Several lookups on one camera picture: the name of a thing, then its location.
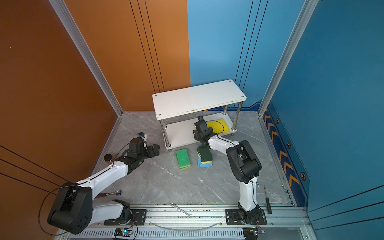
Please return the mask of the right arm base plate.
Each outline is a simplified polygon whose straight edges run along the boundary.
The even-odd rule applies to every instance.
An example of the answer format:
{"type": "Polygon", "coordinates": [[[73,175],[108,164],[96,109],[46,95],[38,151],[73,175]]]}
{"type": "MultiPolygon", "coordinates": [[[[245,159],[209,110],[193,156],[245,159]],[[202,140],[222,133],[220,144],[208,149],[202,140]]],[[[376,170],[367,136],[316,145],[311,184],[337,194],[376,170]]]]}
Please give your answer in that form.
{"type": "Polygon", "coordinates": [[[246,212],[240,209],[226,209],[226,223],[234,225],[267,225],[267,217],[263,209],[257,208],[246,212]]]}

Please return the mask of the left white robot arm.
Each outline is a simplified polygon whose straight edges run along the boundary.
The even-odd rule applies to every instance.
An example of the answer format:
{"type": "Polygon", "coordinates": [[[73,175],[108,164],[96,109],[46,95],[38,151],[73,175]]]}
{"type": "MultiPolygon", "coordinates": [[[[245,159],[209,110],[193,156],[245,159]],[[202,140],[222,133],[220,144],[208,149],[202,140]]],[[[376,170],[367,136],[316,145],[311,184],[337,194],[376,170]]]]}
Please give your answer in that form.
{"type": "Polygon", "coordinates": [[[101,222],[132,224],[134,216],[129,203],[112,200],[106,204],[95,204],[94,199],[114,182],[137,169],[144,160],[159,154],[160,146],[149,146],[146,135],[139,133],[129,142],[128,149],[108,167],[77,183],[63,184],[58,189],[47,223],[71,234],[79,234],[89,225],[101,222]]]}

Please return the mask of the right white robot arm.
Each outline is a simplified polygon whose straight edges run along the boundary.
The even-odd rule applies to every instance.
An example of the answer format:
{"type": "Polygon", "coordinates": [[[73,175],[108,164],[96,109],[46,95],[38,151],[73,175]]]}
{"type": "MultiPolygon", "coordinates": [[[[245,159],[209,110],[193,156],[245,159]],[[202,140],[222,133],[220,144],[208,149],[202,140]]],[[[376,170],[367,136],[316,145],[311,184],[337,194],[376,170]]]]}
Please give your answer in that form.
{"type": "Polygon", "coordinates": [[[215,133],[208,127],[202,116],[195,122],[193,135],[201,145],[198,147],[198,162],[201,165],[213,161],[211,150],[227,156],[231,170],[240,184],[239,216],[241,221],[250,225],[263,216],[262,209],[257,202],[257,181],[262,164],[250,143],[246,140],[232,141],[215,133]]]}

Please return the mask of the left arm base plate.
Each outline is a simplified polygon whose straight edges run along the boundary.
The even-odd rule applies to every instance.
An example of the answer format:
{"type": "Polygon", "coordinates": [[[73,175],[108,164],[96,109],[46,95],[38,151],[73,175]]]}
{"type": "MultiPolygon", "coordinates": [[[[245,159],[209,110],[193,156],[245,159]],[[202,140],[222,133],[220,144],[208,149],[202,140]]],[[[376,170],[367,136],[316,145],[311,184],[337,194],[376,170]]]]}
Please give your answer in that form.
{"type": "Polygon", "coordinates": [[[127,217],[104,221],[105,226],[144,226],[147,217],[146,209],[130,209],[127,217]]]}

